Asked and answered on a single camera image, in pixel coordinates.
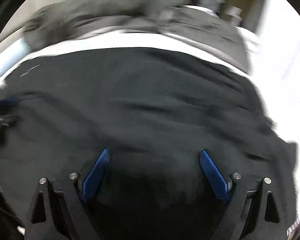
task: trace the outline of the dark gray cloth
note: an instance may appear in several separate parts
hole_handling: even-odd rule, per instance
[[[105,28],[161,33],[208,51],[248,73],[245,46],[237,29],[218,17],[177,6],[182,0],[66,0],[36,12],[24,38],[32,50]]]

